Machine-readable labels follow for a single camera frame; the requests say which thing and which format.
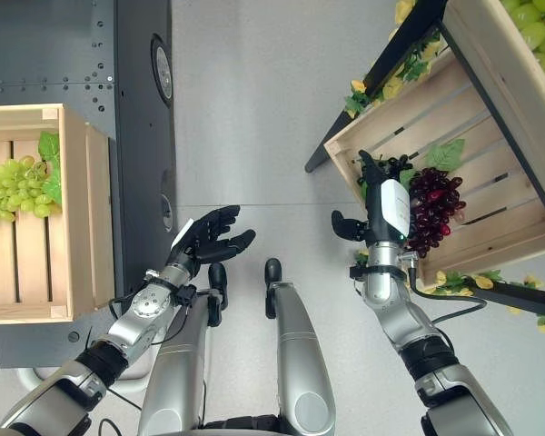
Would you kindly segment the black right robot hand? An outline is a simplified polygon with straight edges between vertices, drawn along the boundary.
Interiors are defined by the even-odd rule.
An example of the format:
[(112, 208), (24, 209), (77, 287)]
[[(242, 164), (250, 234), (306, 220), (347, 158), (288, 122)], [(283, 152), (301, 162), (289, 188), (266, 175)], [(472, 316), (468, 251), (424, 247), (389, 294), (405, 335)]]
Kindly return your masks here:
[(410, 196), (400, 182), (387, 178), (385, 172), (365, 151), (359, 151), (365, 165), (367, 184), (365, 222), (346, 219), (342, 213), (332, 212), (332, 229), (344, 240), (394, 243), (403, 246), (410, 232)]

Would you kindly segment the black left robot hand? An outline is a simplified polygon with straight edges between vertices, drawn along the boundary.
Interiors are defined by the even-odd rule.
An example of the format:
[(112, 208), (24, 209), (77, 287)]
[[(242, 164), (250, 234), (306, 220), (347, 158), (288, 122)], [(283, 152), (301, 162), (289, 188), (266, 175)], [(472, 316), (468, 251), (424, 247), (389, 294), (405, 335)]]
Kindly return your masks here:
[(240, 210), (239, 205), (228, 205), (194, 221), (172, 248), (166, 263), (183, 263), (184, 256), (197, 264), (218, 263), (242, 253), (253, 242), (255, 230), (222, 239), (231, 231)]

